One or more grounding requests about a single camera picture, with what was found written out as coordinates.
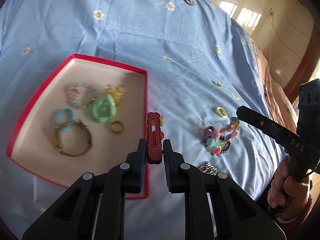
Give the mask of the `right hand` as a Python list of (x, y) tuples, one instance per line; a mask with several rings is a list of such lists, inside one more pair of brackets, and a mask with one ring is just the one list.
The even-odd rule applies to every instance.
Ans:
[(281, 207), (280, 220), (290, 222), (296, 219), (307, 207), (310, 196), (310, 179), (296, 181), (290, 175), (289, 156), (280, 162), (268, 191), (267, 202), (270, 207)]

